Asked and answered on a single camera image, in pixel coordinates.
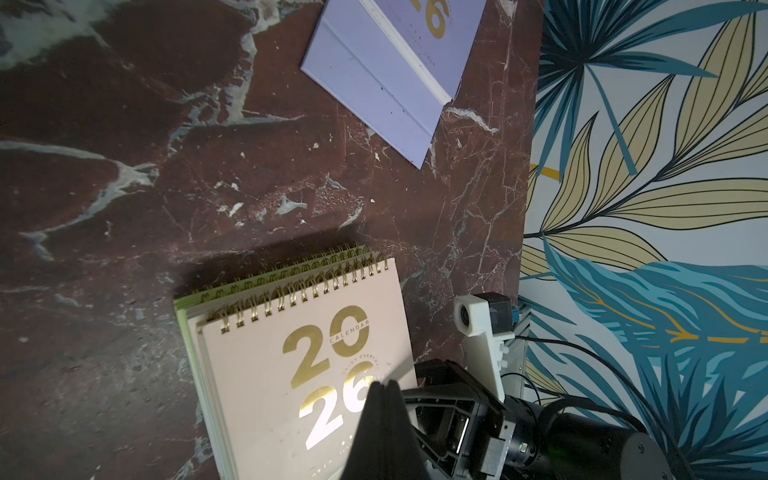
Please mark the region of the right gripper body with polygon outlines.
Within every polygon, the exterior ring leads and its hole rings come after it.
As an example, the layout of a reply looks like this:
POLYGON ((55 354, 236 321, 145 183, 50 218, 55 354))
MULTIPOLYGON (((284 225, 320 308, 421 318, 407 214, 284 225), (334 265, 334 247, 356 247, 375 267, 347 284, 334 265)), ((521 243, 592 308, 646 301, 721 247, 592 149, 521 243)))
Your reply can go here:
POLYGON ((540 454, 534 405, 500 400, 451 360, 415 365, 423 385, 403 392, 416 413, 416 438, 426 458, 449 479, 516 478, 540 454))

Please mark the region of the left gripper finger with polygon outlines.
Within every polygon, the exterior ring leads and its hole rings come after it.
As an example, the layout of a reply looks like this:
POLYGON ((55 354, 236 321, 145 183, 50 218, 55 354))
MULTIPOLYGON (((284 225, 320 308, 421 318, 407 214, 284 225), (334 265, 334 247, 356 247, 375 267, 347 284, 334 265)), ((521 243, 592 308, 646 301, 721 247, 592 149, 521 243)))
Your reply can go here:
POLYGON ((417 442, 398 383, 373 382, 368 391, 342 480, 427 479, 417 442))

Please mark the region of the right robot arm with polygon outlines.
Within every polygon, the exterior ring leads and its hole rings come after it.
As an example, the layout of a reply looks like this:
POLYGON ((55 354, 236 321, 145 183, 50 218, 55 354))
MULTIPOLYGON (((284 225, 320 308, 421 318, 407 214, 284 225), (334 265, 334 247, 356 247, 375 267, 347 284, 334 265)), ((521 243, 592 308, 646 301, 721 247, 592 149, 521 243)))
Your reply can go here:
POLYGON ((448 479, 670 479, 659 445, 634 416, 582 397, 546 406, 497 398, 457 363, 416 366, 404 391, 422 452, 448 479))

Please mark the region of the purple calendar back right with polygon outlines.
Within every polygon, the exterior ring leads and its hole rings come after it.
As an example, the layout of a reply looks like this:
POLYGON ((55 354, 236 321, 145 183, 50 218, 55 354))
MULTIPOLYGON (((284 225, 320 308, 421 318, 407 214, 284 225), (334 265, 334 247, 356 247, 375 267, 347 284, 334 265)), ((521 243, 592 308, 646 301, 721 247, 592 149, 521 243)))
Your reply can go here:
POLYGON ((302 71, 421 167, 456 95, 482 1, 326 2, 302 71))

